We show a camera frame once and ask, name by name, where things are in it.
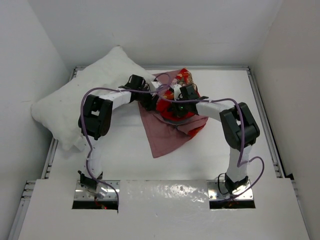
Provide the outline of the red patterned pillowcase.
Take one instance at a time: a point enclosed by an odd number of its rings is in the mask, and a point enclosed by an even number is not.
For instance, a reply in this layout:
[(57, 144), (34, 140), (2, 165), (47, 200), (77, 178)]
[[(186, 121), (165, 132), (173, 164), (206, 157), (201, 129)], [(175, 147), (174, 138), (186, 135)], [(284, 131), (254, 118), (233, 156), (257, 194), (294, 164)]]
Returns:
[(208, 118), (189, 113), (185, 118), (174, 118), (169, 113), (170, 103), (158, 100), (155, 111), (146, 110), (139, 104), (142, 124), (153, 158), (165, 156), (191, 140), (202, 130)]

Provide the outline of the white pillow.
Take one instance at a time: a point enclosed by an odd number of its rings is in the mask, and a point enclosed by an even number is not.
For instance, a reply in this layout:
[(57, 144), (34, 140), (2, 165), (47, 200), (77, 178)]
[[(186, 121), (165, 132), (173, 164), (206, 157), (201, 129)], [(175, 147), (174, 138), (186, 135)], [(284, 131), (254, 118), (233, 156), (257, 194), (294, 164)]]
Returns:
[(78, 126), (81, 101), (90, 89), (116, 89), (125, 85), (131, 75), (150, 83), (154, 76), (131, 60), (122, 47), (116, 46), (95, 63), (87, 66), (60, 89), (31, 106), (32, 118), (41, 123), (59, 141), (65, 151), (84, 149), (85, 140)]

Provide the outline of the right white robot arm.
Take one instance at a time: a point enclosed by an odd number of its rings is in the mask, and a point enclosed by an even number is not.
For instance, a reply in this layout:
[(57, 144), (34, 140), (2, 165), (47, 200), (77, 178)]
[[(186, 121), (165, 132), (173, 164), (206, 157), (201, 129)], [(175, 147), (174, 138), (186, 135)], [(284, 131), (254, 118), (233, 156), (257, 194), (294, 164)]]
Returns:
[(185, 117), (188, 113), (208, 117), (219, 121), (224, 138), (229, 145), (229, 164), (224, 174), (224, 185), (229, 194), (248, 181), (247, 167), (252, 146), (260, 136), (260, 129), (248, 105), (231, 98), (218, 100), (199, 96), (192, 84), (175, 84), (169, 92), (173, 99), (164, 99), (171, 103), (176, 117)]

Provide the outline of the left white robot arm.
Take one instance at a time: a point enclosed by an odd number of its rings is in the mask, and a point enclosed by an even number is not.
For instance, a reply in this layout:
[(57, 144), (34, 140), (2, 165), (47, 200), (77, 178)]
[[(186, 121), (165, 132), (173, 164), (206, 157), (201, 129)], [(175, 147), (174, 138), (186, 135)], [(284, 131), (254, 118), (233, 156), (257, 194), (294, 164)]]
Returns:
[(114, 189), (102, 180), (101, 160), (93, 156), (92, 141), (97, 141), (108, 133), (113, 110), (134, 101), (146, 107), (154, 107), (163, 89), (164, 85), (159, 81), (147, 83), (143, 77), (133, 74), (125, 85), (116, 89), (95, 87), (84, 95), (80, 105), (78, 126), (87, 141), (89, 152), (85, 160), (85, 171), (78, 171), (82, 187), (98, 191), (99, 185), (105, 185), (106, 190)]

